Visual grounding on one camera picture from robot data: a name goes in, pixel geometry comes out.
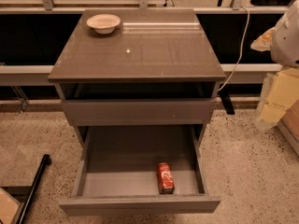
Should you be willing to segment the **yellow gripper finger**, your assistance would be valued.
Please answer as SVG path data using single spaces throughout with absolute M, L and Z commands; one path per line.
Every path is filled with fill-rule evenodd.
M 265 31 L 262 35 L 256 38 L 250 45 L 250 48 L 256 51 L 264 52 L 271 50 L 273 33 L 276 31 L 274 27 Z

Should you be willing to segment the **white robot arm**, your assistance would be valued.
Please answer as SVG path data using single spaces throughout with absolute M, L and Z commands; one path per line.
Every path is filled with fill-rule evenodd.
M 250 48 L 269 51 L 271 59 L 283 66 L 299 67 L 299 1 L 296 0 L 277 24 L 255 39 Z

